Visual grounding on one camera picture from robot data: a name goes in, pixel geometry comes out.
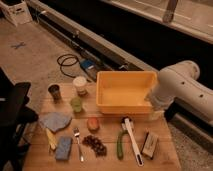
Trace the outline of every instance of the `bowl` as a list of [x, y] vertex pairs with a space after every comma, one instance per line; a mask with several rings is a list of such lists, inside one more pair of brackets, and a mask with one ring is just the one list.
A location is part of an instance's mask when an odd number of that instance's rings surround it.
[[96, 104], [104, 114], [148, 114], [153, 106], [146, 98], [157, 83], [154, 71], [100, 71]]

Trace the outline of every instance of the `white cup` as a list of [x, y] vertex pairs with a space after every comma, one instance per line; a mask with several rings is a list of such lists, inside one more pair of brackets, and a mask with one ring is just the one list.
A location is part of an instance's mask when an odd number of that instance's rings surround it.
[[87, 93], [86, 85], [87, 79], [83, 76], [78, 76], [73, 80], [73, 85], [78, 93], [78, 95], [85, 95]]

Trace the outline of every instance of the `small cup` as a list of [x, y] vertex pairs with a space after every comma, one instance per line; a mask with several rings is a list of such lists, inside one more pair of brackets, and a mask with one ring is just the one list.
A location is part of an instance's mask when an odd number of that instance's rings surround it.
[[74, 112], [81, 112], [82, 111], [82, 100], [80, 97], [74, 97], [71, 101], [70, 104], [72, 106], [72, 109]]
[[53, 84], [48, 88], [49, 93], [52, 95], [54, 101], [61, 100], [60, 87], [57, 84]]
[[78, 93], [78, 95], [83, 96], [87, 93], [86, 85], [87, 79], [83, 76], [78, 76], [73, 80], [73, 85]]

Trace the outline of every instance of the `utensil handle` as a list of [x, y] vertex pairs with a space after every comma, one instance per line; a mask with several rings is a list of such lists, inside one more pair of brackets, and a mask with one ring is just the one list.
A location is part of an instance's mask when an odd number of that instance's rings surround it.
[[80, 146], [79, 138], [77, 138], [77, 141], [78, 141], [79, 160], [80, 160], [81, 162], [83, 162], [83, 161], [84, 161], [84, 157], [83, 157], [83, 153], [82, 153], [82, 151], [81, 151], [81, 146]]
[[129, 119], [125, 119], [125, 125], [126, 125], [126, 129], [129, 133], [129, 136], [130, 136], [130, 139], [132, 141], [132, 148], [133, 148], [133, 151], [135, 153], [135, 158], [136, 158], [136, 161], [138, 163], [139, 166], [143, 166], [143, 159], [142, 159], [142, 156], [141, 156], [141, 153], [138, 149], [138, 145], [135, 141], [135, 137], [132, 133], [132, 128], [131, 128], [131, 125], [130, 125], [130, 122], [129, 122]]

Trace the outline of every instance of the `blue sponge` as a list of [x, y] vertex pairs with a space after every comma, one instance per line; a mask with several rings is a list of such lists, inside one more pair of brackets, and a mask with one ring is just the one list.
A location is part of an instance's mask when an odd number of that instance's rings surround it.
[[72, 145], [71, 137], [60, 137], [58, 146], [55, 152], [56, 160], [68, 160]]

